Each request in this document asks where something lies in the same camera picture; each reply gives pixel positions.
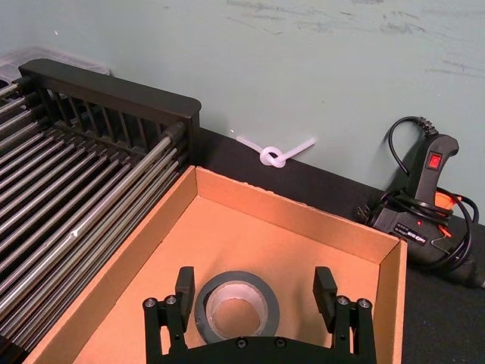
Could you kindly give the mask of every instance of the white plastic container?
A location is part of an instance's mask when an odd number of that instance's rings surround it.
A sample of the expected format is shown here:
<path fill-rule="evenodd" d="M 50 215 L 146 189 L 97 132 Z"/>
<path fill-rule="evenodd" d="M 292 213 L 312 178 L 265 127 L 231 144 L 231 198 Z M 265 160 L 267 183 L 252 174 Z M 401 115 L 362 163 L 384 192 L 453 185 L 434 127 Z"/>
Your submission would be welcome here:
<path fill-rule="evenodd" d="M 84 68 L 95 71 L 100 74 L 110 74 L 109 68 L 103 64 L 96 64 L 92 61 L 86 61 L 76 55 L 70 55 L 65 52 L 55 51 L 43 47 L 29 47 L 17 51 L 4 53 L 0 55 L 0 80 L 11 83 L 20 77 L 18 67 L 33 59 L 47 58 L 53 61 L 59 61 L 71 66 Z"/>

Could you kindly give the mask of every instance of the drill label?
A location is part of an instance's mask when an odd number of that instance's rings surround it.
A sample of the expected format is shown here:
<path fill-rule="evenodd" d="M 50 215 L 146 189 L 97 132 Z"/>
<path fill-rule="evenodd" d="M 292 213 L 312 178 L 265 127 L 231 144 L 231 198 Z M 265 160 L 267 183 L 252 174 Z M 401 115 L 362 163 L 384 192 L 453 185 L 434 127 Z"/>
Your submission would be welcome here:
<path fill-rule="evenodd" d="M 421 236 L 418 234 L 416 231 L 410 229 L 409 227 L 400 224 L 399 222 L 396 224 L 394 227 L 394 232 L 401 235 L 402 237 L 412 240 L 416 243 L 419 243 L 421 245 L 424 245 L 426 243 L 427 238 Z"/>

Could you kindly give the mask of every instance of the orange drill part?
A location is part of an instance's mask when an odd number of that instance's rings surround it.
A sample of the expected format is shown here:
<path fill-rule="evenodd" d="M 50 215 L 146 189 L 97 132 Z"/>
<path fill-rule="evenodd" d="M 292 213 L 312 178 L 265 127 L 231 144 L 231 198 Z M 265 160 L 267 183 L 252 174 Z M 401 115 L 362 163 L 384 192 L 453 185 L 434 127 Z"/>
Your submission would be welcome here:
<path fill-rule="evenodd" d="M 453 208 L 453 206 L 456 205 L 455 201 L 448 196 L 445 195 L 444 193 L 441 192 L 436 192 L 434 195 L 434 204 L 438 207 L 442 207 L 443 209 L 450 210 Z M 448 229 L 445 226 L 438 225 L 438 228 L 440 231 L 443 233 L 445 237 L 451 237 L 451 233 L 448 231 Z"/>

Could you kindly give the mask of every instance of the white zip tie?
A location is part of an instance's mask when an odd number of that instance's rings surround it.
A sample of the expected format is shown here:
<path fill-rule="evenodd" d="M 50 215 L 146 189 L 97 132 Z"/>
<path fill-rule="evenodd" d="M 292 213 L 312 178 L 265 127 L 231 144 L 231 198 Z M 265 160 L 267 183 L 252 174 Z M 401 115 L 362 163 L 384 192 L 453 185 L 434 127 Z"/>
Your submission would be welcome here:
<path fill-rule="evenodd" d="M 303 152 L 305 149 L 310 148 L 316 142 L 315 138 L 311 138 L 306 142 L 300 144 L 299 146 L 296 146 L 295 148 L 289 150 L 288 152 L 283 153 L 276 146 L 267 146 L 266 148 L 262 148 L 258 144 L 253 143 L 251 140 L 247 140 L 242 136 L 238 136 L 236 140 L 258 152 L 259 160 L 263 165 L 272 165 L 276 168 L 283 168 L 286 164 L 287 159 L 292 158 L 298 153 Z M 276 154 L 277 157 L 273 157 L 270 153 Z"/>

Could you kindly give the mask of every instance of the black tape roll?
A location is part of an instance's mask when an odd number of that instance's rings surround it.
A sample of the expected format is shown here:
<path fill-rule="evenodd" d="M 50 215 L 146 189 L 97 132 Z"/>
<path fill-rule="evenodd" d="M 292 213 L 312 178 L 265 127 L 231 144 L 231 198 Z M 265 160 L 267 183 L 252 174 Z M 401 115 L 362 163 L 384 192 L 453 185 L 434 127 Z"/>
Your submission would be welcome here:
<path fill-rule="evenodd" d="M 280 307 L 272 289 L 260 277 L 247 271 L 227 271 L 213 277 L 205 284 L 197 296 L 194 316 L 197 330 L 199 330 L 200 335 L 207 344 L 217 343 L 230 338 L 217 332 L 211 318 L 208 318 L 207 308 L 208 304 L 213 306 L 211 300 L 225 300 L 224 296 L 228 295 L 227 300 L 233 298 L 246 300 L 245 297 L 238 297 L 237 295 L 231 295 L 230 292 L 223 292 L 223 290 L 235 289 L 242 289 L 242 291 L 245 291 L 245 295 L 251 297 L 250 300 L 257 303 L 256 305 L 253 304 L 253 307 L 259 315 L 260 326 L 253 336 L 273 336 L 276 333 L 280 323 Z"/>

